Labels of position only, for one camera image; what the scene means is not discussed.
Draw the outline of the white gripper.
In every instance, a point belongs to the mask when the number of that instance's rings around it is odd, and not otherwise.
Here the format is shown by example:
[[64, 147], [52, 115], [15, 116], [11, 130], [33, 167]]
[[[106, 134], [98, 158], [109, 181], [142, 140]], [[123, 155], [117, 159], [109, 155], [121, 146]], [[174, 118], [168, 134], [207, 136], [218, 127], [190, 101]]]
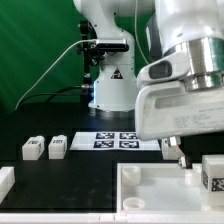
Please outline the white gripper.
[[178, 81], [146, 86], [136, 100], [135, 129], [142, 141], [168, 138], [180, 168], [190, 170], [179, 137], [224, 130], [224, 88], [186, 92]]

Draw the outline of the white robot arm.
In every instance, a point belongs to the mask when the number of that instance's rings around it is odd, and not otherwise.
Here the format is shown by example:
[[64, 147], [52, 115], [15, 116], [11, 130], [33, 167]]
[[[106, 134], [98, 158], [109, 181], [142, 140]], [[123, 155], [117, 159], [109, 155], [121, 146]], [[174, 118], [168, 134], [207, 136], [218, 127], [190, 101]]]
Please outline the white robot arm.
[[[137, 137], [160, 140], [189, 169], [183, 136], [224, 130], [224, 0], [73, 0], [96, 33], [99, 64], [89, 107], [101, 116], [133, 114]], [[135, 37], [118, 17], [153, 13], [149, 46], [157, 59], [134, 69]]]

